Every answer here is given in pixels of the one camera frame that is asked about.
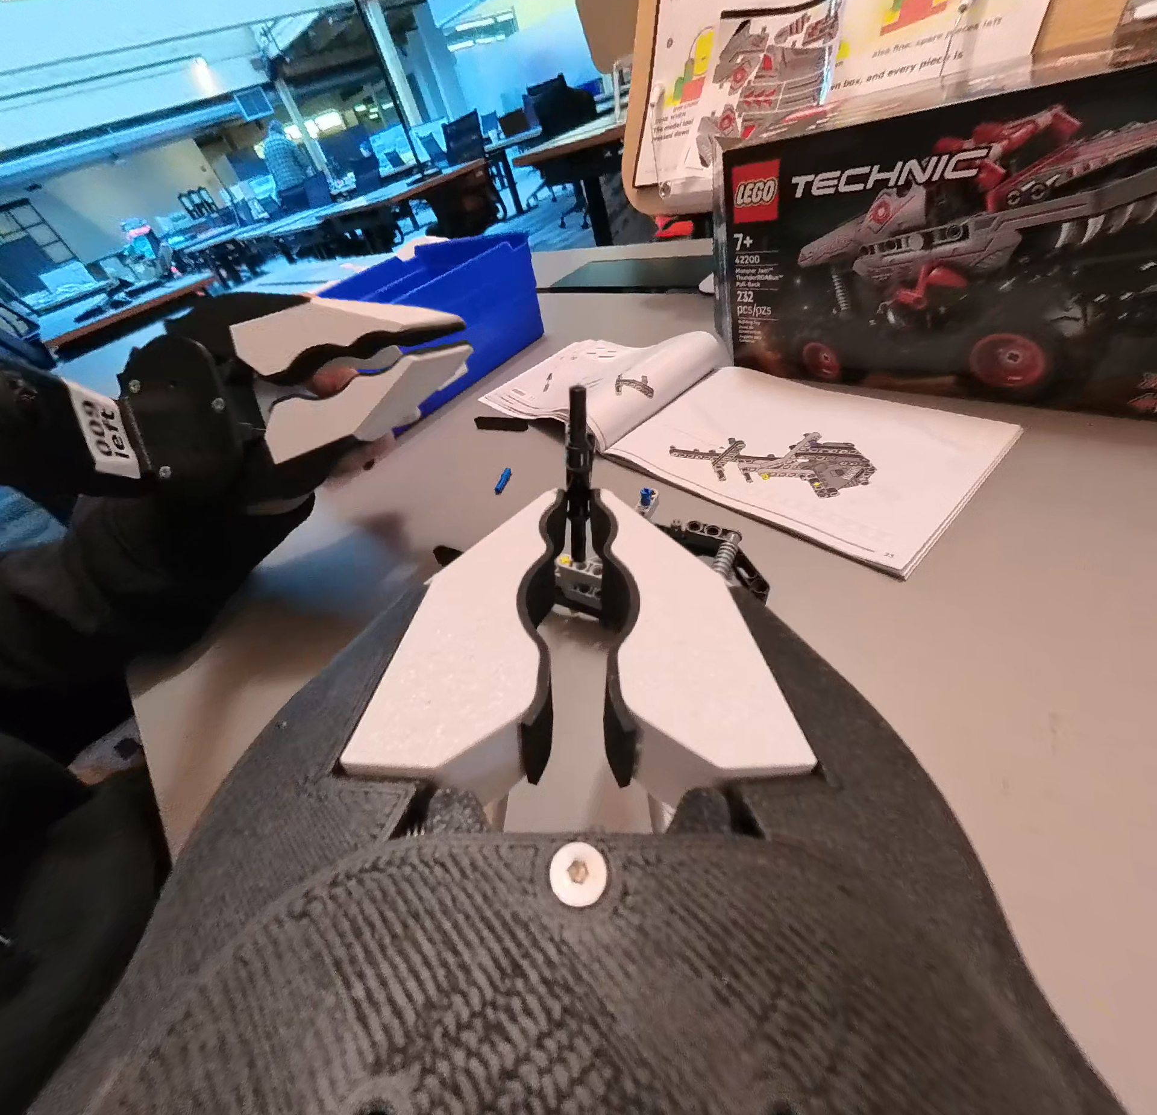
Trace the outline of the long wooden table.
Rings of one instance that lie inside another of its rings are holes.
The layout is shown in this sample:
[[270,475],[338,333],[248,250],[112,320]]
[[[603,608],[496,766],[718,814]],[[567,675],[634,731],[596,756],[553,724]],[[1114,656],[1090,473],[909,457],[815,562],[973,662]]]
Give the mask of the long wooden table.
[[479,237],[505,217],[485,161],[474,158],[325,215],[314,238],[320,250],[332,256],[388,254],[405,239],[405,221],[418,233],[459,240]]
[[515,157],[513,167],[537,172],[547,185],[576,188],[594,245],[612,246],[601,181],[620,175],[625,134],[626,122],[607,114]]

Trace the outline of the person's left hand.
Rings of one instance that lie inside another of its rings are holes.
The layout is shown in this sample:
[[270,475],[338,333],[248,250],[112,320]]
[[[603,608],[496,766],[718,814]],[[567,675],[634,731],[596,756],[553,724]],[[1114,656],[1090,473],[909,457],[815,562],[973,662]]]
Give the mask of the person's left hand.
[[[373,395],[373,402],[366,403],[366,407],[374,408],[382,397],[386,393],[385,378],[380,374],[361,374],[354,368],[331,367],[318,372],[312,377],[309,390],[319,399],[327,401],[341,399],[344,390],[349,386],[361,399],[368,401]],[[367,442],[360,442],[344,452],[329,472],[325,485],[330,487],[338,486],[362,474],[371,472],[396,448],[396,437],[392,428],[384,428],[379,436]]]

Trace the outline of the blue bin with label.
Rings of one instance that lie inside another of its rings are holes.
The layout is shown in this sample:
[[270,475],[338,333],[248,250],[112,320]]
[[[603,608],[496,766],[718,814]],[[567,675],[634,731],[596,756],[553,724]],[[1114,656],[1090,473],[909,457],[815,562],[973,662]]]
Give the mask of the blue bin with label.
[[435,414],[543,334],[531,251],[520,232],[448,240],[423,237],[384,261],[317,289],[315,295],[435,310],[462,321],[465,328],[455,336],[402,346],[411,354],[466,344],[470,356],[454,380],[431,392],[395,426],[395,436]]

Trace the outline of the open instruction booklet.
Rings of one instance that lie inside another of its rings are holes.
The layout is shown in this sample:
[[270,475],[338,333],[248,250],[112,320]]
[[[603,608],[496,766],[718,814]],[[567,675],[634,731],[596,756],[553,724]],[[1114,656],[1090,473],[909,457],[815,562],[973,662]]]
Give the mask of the open instruction booklet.
[[566,424],[573,385],[597,455],[900,580],[1022,436],[738,368],[703,331],[643,348],[574,342],[479,402]]

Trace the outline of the black toy axle pin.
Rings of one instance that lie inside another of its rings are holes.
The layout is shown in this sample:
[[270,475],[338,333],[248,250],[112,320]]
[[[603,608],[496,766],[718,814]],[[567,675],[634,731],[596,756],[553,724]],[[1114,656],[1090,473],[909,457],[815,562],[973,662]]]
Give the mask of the black toy axle pin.
[[588,560],[594,445],[588,427],[588,391],[579,384],[568,389],[565,439],[565,515],[568,556]]

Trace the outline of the person's black clothed torso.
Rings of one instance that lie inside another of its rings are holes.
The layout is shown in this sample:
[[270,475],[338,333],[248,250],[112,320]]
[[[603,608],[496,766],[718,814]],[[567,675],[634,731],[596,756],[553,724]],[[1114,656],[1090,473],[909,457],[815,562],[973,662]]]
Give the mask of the person's black clothed torso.
[[126,971],[169,871],[142,763],[72,763],[133,736],[125,681],[2,691],[1,1111],[24,1113]]

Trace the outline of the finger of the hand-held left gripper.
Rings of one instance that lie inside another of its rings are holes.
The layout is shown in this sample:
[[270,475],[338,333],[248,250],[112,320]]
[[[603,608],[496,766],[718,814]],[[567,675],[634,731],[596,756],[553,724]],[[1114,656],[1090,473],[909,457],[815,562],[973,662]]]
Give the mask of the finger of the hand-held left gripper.
[[388,348],[412,348],[464,333],[452,313],[361,301],[297,299],[233,325],[238,361],[271,385],[304,385],[327,363],[370,361]]
[[266,450],[280,466],[335,443],[374,443],[413,422],[420,405],[464,375],[472,348],[467,342],[386,348],[339,391],[274,401],[267,409]]

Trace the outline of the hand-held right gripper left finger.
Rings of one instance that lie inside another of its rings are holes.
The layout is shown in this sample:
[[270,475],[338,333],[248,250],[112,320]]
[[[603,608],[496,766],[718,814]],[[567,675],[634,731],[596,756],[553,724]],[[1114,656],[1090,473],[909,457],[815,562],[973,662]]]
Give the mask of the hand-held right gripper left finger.
[[543,492],[436,573],[341,755],[351,777],[536,785],[550,756],[550,660],[567,527]]

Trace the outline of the black office chair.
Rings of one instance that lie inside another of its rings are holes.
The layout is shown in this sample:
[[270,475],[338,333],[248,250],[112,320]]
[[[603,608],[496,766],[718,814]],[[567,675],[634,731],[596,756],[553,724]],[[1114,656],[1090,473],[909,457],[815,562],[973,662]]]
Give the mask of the black office chair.
[[485,139],[479,114],[470,110],[441,126],[444,160],[449,168],[484,161]]

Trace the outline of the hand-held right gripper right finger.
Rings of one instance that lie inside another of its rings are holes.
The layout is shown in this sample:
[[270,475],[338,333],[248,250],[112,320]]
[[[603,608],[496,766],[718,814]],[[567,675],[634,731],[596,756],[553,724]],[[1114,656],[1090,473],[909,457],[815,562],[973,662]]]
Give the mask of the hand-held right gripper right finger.
[[818,761],[737,598],[612,492],[590,499],[606,655],[602,733],[620,788],[726,788]]

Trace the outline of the partly built toy model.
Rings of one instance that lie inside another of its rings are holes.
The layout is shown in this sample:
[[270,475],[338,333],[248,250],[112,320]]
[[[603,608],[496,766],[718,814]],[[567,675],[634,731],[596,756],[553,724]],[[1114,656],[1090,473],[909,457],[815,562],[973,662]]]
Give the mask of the partly built toy model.
[[[703,524],[699,520],[672,520],[659,524],[655,520],[659,492],[656,487],[640,489],[634,512],[654,528],[662,532],[672,543],[689,555],[706,563],[717,575],[725,578],[731,589],[749,595],[756,602],[766,604],[771,587],[742,550],[743,536],[737,530]],[[596,524],[590,519],[585,525],[584,559],[573,554],[568,544],[554,561],[554,608],[571,614],[600,620],[602,610],[603,562],[601,557],[603,539],[596,536]]]

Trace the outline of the black toy truck box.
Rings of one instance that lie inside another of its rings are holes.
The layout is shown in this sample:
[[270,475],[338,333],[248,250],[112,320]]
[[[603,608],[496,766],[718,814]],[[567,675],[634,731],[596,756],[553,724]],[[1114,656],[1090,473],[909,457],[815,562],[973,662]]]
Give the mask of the black toy truck box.
[[888,91],[714,154],[735,361],[1153,422],[1154,61]]

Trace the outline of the wooden display board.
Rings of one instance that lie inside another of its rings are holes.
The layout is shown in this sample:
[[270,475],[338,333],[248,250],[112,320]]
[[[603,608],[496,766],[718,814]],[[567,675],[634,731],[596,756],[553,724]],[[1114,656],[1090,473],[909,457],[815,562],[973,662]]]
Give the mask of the wooden display board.
[[[654,37],[655,2],[640,0],[638,6],[620,160],[623,191],[631,207],[647,216],[707,213],[713,204],[712,168],[703,184],[689,194],[662,197],[656,188],[638,188],[631,181],[642,128],[642,103]],[[837,125],[846,125],[854,120],[871,119],[875,110],[883,113],[891,108],[899,114],[905,114],[930,109],[943,102],[953,102],[969,93],[1011,91],[1026,86],[1040,68],[1051,69],[1075,64],[1077,76],[1094,73],[1111,61],[1116,46],[1116,33],[1129,2],[1051,0],[1035,45],[1026,58],[981,68],[960,79],[938,78],[914,84],[905,90],[875,91],[834,104],[824,104],[817,110],[806,111],[802,116],[776,127],[767,138],[802,134],[808,126],[819,125],[825,119]]]

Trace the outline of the person's left forearm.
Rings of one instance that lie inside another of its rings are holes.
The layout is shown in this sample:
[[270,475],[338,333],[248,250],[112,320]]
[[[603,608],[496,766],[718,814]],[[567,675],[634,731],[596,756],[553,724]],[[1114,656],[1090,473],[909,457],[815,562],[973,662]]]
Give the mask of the person's left forearm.
[[57,540],[2,554],[2,690],[77,690],[191,644],[313,504],[82,503]]

